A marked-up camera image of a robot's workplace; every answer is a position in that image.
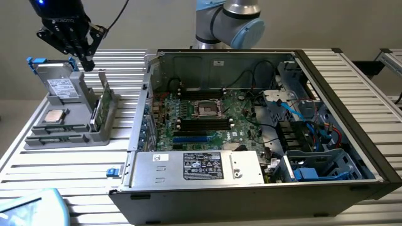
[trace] white wall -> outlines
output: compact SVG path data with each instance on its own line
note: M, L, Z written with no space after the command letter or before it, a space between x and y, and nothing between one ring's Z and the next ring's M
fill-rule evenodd
M339 47L352 59L379 48L402 48L402 0L259 0L267 22L260 48ZM124 0L83 0L96 24L108 26ZM195 32L195 0L131 0L100 48L187 48ZM25 0L1 1L0 98L41 99L44 87L25 58L62 58L34 33L40 18ZM378 86L395 95L402 79L386 74Z

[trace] motherboard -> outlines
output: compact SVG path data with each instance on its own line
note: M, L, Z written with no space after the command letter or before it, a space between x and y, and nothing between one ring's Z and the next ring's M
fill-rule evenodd
M199 97L155 94L157 150L235 150L241 146L263 151L259 128L245 120L247 95L247 91L240 90Z

